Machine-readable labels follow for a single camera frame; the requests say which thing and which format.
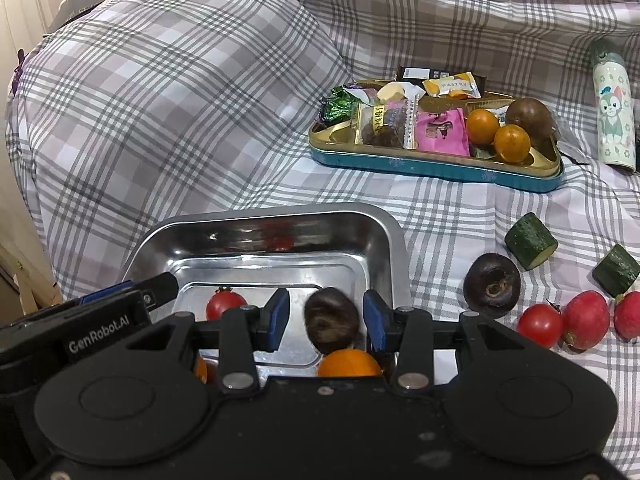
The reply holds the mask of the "stainless steel tray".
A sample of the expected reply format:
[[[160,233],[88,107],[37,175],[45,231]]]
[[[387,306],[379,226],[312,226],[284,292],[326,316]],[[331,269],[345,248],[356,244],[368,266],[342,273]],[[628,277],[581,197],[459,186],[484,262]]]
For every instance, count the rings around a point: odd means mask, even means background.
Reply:
[[[152,312],[205,318],[207,301],[229,286],[263,306],[279,287],[291,313],[278,351],[257,352],[258,376],[312,376],[320,353],[306,335],[303,308],[316,290],[335,287],[359,304],[376,290],[392,308],[412,306],[404,232],[381,208],[363,203],[291,206],[196,214],[162,222],[130,256],[122,279],[163,272],[178,282],[174,301]]]

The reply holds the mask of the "left red radish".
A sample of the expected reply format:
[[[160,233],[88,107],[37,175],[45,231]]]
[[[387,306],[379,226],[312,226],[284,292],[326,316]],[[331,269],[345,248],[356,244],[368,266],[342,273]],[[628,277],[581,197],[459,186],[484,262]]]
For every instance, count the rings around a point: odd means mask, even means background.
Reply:
[[[610,319],[608,303],[600,292],[581,292],[562,311],[563,341],[574,350],[591,349],[604,338]]]

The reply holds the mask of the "left cucumber piece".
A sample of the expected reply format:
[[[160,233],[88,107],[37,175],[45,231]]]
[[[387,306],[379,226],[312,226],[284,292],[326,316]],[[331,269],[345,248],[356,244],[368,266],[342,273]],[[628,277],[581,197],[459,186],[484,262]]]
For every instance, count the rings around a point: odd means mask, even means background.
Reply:
[[[526,271],[547,261],[559,246],[558,240],[533,212],[524,214],[511,226],[504,242]]]

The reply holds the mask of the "blue gold snack tin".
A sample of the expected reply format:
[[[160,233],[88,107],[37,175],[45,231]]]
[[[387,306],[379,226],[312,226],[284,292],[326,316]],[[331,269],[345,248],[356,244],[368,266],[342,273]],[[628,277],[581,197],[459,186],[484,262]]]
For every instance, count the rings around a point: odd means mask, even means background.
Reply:
[[[462,157],[358,144],[356,127],[349,119],[333,126],[314,122],[308,130],[308,143],[312,158],[326,166],[495,183],[535,193],[557,188],[563,174],[561,155],[553,139],[532,146],[519,165],[503,162],[494,151],[475,146],[470,148],[469,157]]]

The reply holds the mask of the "orange mandarin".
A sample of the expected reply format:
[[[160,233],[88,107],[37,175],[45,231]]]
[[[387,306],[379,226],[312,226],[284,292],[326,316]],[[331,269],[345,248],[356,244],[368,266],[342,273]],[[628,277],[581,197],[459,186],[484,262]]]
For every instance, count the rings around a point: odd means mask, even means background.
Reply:
[[[373,356],[358,349],[337,350],[322,359],[319,377],[378,377],[381,367]]]
[[[215,385],[218,377],[218,365],[214,361],[198,356],[194,366],[194,375],[205,385]]]

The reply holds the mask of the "plaid bed sheet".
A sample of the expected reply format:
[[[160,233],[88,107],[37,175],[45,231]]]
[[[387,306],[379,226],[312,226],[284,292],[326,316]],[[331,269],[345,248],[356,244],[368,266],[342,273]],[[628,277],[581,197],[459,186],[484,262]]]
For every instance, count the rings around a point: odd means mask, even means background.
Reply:
[[[564,304],[612,246],[639,250],[639,179],[597,159],[589,48],[604,37],[637,79],[639,0],[106,0],[27,55],[6,145],[66,298],[115,283],[178,214],[356,200],[400,223],[411,295],[436,318],[526,212],[559,247],[524,274],[522,305]],[[322,96],[403,65],[545,102],[587,162],[548,194],[317,164]]]

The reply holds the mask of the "red radish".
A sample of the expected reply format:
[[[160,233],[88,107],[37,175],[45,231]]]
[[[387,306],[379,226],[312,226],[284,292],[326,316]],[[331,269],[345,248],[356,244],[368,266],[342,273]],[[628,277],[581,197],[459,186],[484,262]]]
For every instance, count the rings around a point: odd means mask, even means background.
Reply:
[[[600,292],[581,292],[562,311],[563,341],[574,350],[591,349],[604,338],[610,319],[608,303]]]
[[[640,335],[640,292],[628,292],[616,298],[614,327],[618,336],[630,341]]]

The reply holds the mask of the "right cucumber piece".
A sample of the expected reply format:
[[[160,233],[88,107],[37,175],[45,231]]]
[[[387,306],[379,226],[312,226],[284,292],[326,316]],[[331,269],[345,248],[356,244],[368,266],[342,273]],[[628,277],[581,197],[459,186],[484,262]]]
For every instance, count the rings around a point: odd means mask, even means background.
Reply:
[[[638,261],[620,244],[615,244],[593,268],[596,283],[613,298],[626,294],[639,276]]]

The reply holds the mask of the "black snack packet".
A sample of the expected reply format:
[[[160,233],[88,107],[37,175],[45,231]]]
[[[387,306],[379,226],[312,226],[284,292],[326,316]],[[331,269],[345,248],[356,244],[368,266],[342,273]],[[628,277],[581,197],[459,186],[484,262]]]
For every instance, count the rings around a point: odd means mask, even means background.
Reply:
[[[398,66],[396,70],[395,79],[398,81],[411,82],[412,84],[420,84],[422,81],[428,78],[440,78],[452,76],[454,73],[460,73],[459,71],[450,72],[450,70],[444,70],[443,68],[433,68],[425,66]],[[480,95],[484,96],[486,89],[486,77],[472,73],[477,83]]]

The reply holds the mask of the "red cherry tomato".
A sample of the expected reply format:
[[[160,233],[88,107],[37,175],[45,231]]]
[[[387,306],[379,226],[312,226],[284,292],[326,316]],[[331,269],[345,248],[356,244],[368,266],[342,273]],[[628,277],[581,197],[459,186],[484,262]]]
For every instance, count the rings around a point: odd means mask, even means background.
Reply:
[[[551,349],[562,336],[561,313],[552,304],[533,304],[518,319],[516,331],[541,347]]]
[[[206,304],[205,316],[207,321],[219,320],[224,312],[245,306],[245,298],[231,287],[221,287],[214,292]]]

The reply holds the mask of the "right red radish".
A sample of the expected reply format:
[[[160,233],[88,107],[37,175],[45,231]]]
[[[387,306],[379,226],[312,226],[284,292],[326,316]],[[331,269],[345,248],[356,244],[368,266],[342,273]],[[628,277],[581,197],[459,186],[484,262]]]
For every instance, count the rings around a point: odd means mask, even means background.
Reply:
[[[614,327],[618,336],[630,341],[640,335],[640,292],[628,292],[616,298]]]

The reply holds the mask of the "right small orange in tin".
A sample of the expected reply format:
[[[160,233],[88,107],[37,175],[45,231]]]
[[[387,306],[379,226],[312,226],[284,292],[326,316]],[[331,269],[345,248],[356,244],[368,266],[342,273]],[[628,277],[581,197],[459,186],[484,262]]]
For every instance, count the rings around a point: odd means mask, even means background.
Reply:
[[[520,126],[505,125],[495,134],[494,149],[504,162],[520,164],[529,154],[530,137]]]

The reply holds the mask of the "yellow white pastry packet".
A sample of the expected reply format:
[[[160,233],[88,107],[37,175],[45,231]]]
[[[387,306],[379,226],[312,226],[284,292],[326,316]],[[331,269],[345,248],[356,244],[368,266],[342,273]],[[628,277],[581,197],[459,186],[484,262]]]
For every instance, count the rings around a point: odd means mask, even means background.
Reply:
[[[423,87],[426,93],[433,98],[468,100],[482,97],[480,87],[471,72],[425,79]]]

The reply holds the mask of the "small orange in tin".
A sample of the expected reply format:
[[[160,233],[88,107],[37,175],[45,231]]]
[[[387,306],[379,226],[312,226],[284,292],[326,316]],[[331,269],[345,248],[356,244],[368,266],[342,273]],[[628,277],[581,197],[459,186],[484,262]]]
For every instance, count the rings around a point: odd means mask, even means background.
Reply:
[[[494,142],[500,128],[498,118],[489,110],[477,108],[466,118],[466,131],[469,140],[479,146],[487,146]]]
[[[520,126],[505,125],[495,134],[494,149],[504,162],[520,164],[529,154],[530,137]]]

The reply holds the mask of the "pink snack packet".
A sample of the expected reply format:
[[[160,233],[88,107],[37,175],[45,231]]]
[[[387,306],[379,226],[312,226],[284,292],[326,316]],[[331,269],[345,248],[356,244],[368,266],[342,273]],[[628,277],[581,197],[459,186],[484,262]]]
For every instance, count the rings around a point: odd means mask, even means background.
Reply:
[[[419,112],[414,138],[418,151],[470,157],[470,142],[461,108],[438,114]]]

